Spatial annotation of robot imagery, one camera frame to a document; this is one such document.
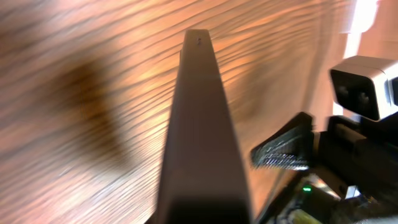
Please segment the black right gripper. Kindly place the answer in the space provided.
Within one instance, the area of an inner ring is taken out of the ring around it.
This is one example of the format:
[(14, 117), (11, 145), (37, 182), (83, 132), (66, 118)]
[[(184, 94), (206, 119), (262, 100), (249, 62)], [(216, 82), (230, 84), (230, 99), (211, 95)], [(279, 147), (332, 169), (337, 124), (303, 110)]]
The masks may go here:
[(332, 116), (315, 133), (300, 112), (250, 153), (255, 168), (295, 171), (258, 217), (290, 223), (301, 210), (321, 223), (397, 222), (397, 116), (358, 122)]

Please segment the Samsung Galaxy smartphone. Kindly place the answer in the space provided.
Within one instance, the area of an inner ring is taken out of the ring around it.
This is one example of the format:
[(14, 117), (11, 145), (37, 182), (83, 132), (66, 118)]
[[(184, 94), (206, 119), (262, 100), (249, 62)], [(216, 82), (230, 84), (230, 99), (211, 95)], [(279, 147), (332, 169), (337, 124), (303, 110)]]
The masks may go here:
[(156, 223), (251, 223), (251, 197), (210, 34), (180, 52)]

